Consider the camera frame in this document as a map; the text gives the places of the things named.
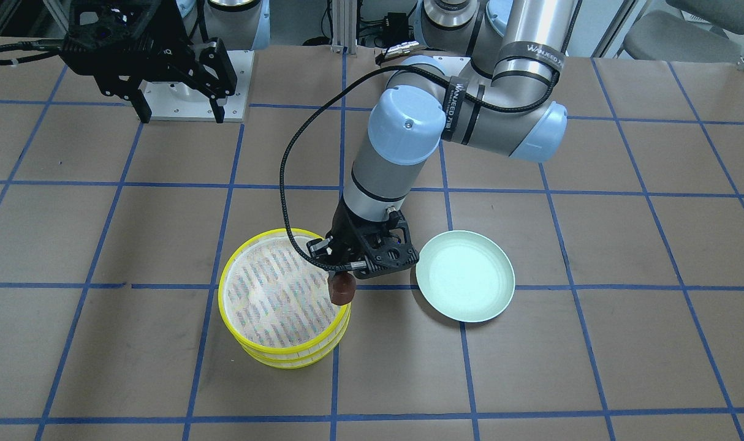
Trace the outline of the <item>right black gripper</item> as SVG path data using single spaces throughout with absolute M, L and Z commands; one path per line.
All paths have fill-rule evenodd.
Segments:
M 209 97 L 216 123 L 226 118 L 227 95 L 217 92 L 206 66 L 222 70 L 227 52 L 218 37 L 194 41 L 175 1 L 74 1 L 61 59 L 95 79 L 109 97 L 132 99 L 141 123 L 153 112 L 143 83 L 184 83 Z

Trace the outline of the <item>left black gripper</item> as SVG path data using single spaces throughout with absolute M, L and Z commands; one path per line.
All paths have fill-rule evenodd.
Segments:
M 409 225 L 400 210 L 384 211 L 384 220 L 364 219 L 345 206 L 336 207 L 332 226 L 324 239 L 307 242 L 309 262 L 336 273 L 353 273 L 370 279 L 399 273 L 419 262 Z

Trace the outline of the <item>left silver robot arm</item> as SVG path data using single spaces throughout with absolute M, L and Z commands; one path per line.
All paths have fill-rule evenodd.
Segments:
M 442 141 L 535 163 L 554 156 L 567 114 L 552 92 L 579 1 L 420 1 L 417 41 L 464 56 L 449 70 L 411 56 L 390 73 L 325 238 L 297 251 L 331 274 L 361 279 L 419 261 L 402 204 Z

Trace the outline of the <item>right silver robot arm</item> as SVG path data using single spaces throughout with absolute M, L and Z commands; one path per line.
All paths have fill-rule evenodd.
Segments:
M 74 1 L 60 57 L 143 123 L 245 119 L 268 1 Z

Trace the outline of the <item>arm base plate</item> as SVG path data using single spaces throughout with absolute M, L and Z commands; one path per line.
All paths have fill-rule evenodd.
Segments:
M 224 123 L 242 123 L 245 119 L 251 86 L 252 65 L 256 59 L 254 50 L 231 50 L 227 52 L 227 62 L 219 67 L 205 69 L 210 78 L 215 79 L 217 92 L 225 93 Z M 190 88 L 184 83 L 144 83 L 145 97 L 153 114 L 152 121 L 215 122 L 209 104 L 209 97 Z

